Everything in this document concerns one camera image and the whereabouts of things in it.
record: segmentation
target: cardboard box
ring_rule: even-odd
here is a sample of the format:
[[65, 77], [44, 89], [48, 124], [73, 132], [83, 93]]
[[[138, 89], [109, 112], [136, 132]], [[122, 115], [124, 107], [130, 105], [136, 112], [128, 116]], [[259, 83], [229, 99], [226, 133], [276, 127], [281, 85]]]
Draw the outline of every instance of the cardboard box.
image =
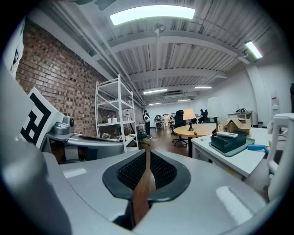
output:
[[249, 135], [251, 129], [250, 119], [244, 118], [228, 118], [221, 121], [221, 124], [224, 126], [224, 131], [233, 132], [244, 131], [246, 135]]

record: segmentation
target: shelf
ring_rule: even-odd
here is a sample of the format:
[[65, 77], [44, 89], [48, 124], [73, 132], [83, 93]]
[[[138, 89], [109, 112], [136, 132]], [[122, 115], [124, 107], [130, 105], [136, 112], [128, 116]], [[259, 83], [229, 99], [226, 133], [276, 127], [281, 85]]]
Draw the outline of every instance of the shelf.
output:
[[[97, 86], [98, 92], [100, 90], [102, 90], [105, 93], [107, 93], [115, 98], [118, 98], [119, 97], [119, 94], [118, 94], [119, 82], [118, 81], [111, 82], [111, 80], [109, 82], [110, 83], [104, 84], [101, 86], [99, 86], [99, 84], [98, 84], [98, 86]], [[126, 97], [126, 96], [132, 95], [131, 92], [126, 88], [126, 86], [122, 82], [120, 84], [121, 84], [121, 86], [120, 86], [121, 97]]]
[[98, 126], [99, 127], [106, 127], [106, 126], [112, 126], [112, 125], [118, 125], [120, 124], [120, 122], [117, 123], [99, 123]]
[[136, 135], [135, 134], [133, 134], [134, 136], [126, 136], [125, 137], [125, 146], [127, 146], [135, 137], [136, 137]]
[[[123, 121], [123, 124], [129, 124], [129, 123], [134, 123], [135, 121]], [[121, 122], [116, 122], [116, 123], [99, 123], [99, 127], [105, 127], [105, 126], [112, 126], [112, 125], [118, 125], [121, 124]]]
[[123, 124], [135, 123], [135, 121], [123, 121]]
[[[111, 104], [113, 104], [117, 109], [119, 109], [119, 101], [118, 100], [117, 101], [109, 101], [109, 103], [107, 103], [107, 102], [99, 103], [98, 108], [101, 108], [101, 106], [102, 106], [103, 108], [115, 109]], [[134, 109], [134, 107], [124, 101], [121, 101], [121, 109]]]

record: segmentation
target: wooden floor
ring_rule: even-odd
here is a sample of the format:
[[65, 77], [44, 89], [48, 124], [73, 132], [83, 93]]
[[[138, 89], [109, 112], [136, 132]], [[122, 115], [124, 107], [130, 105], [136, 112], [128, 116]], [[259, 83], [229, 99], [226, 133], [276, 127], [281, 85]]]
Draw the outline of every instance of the wooden floor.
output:
[[140, 220], [149, 210], [147, 202], [149, 193], [156, 190], [155, 180], [150, 170], [150, 150], [161, 149], [168, 152], [188, 156], [188, 148], [185, 147], [185, 144], [183, 142], [177, 143], [176, 146], [174, 146], [174, 144], [172, 143], [172, 140], [178, 139], [179, 136], [172, 135], [170, 128], [160, 131], [156, 131], [155, 128], [151, 128], [150, 134], [154, 139], [157, 139], [157, 141], [145, 141], [146, 143], [149, 143], [150, 146], [141, 146], [142, 149], [146, 149], [146, 171], [133, 192], [133, 208], [136, 224], [140, 222]]

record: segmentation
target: white wall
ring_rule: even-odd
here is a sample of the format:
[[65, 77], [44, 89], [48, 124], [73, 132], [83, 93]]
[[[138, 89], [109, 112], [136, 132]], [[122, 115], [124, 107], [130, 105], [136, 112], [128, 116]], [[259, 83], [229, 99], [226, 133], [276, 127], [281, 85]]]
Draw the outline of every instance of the white wall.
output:
[[291, 83], [294, 83], [294, 64], [289, 49], [286, 45], [282, 45], [256, 65], [266, 89], [270, 112], [271, 95], [276, 93], [280, 113], [290, 113], [290, 87]]
[[[270, 113], [271, 96], [274, 93], [276, 93], [279, 101], [280, 113], [291, 112], [290, 87], [294, 83], [294, 64], [289, 54], [289, 49], [285, 45], [281, 45], [271, 54], [258, 61], [256, 66], [266, 91], [265, 102], [267, 103], [264, 105], [269, 108]], [[239, 104], [241, 108], [254, 111], [252, 124], [257, 124], [258, 116], [255, 94], [246, 70], [237, 73], [219, 86], [198, 96], [192, 104], [194, 112], [200, 113], [200, 109], [208, 109], [207, 99], [214, 96], [220, 98], [223, 110], [219, 120], [227, 118], [228, 113], [234, 113], [236, 104]]]
[[178, 110], [185, 110], [188, 108], [191, 108], [191, 102], [179, 102], [174, 104], [148, 106], [146, 110], [148, 111], [151, 118], [150, 126], [155, 127], [154, 118], [156, 115], [175, 113]]
[[207, 100], [215, 96], [219, 97], [223, 110], [218, 119], [219, 121], [227, 118], [229, 113], [234, 113], [238, 104], [240, 108], [254, 111], [252, 122], [253, 124], [257, 124], [255, 95], [246, 70], [239, 72], [217, 87], [198, 96], [192, 103], [194, 112], [200, 114], [200, 109], [207, 109], [209, 117]]

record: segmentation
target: corrugated metal ceiling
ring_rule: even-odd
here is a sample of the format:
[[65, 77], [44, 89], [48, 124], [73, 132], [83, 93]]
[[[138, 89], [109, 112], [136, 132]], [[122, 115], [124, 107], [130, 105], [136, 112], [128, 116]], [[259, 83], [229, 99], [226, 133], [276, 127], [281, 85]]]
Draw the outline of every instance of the corrugated metal ceiling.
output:
[[[109, 15], [121, 11], [123, 8], [127, 9], [150, 4], [188, 6], [196, 9], [196, 13], [192, 20], [148, 18], [116, 27], [110, 21]], [[67, 3], [67, 5], [75, 16], [81, 20], [88, 32], [94, 36], [95, 29], [87, 24], [83, 14], [79, 11], [81, 6], [76, 6], [73, 3]], [[191, 32], [192, 35], [195, 35], [195, 38], [199, 35], [208, 36], [220, 43], [233, 47], [239, 54], [248, 53], [245, 42], [252, 41], [258, 48], [262, 48], [264, 44], [270, 45], [261, 51], [262, 55], [265, 56], [275, 49], [282, 40], [282, 37], [278, 35], [277, 28], [267, 14], [254, 1], [249, 0], [165, 0], [164, 2], [117, 0], [103, 12], [99, 11], [94, 3], [89, 3], [82, 7], [87, 11], [88, 16], [95, 22], [97, 28], [103, 33], [103, 37], [110, 44], [116, 44], [119, 39], [130, 38], [130, 36], [136, 38], [137, 35], [142, 35], [144, 32], [152, 32], [156, 23], [163, 24], [165, 32]], [[195, 68], [227, 73], [234, 66], [242, 63], [237, 56], [229, 55], [220, 50], [201, 45], [177, 43], [176, 39], [171, 41], [167, 40], [158, 45], [158, 70]], [[115, 52], [127, 73], [133, 75], [156, 70], [156, 44], [152, 42], [151, 44], [134, 45], [134, 47], [126, 49], [121, 47], [122, 50]], [[217, 76], [198, 76], [195, 74], [194, 76], [142, 79], [134, 81], [134, 85], [139, 92], [157, 87], [183, 85], [191, 85], [193, 89], [193, 85], [212, 84], [216, 80], [223, 81], [224, 79]], [[152, 97], [158, 99], [160, 96], [153, 95], [147, 98], [143, 96], [143, 99], [150, 101]]]

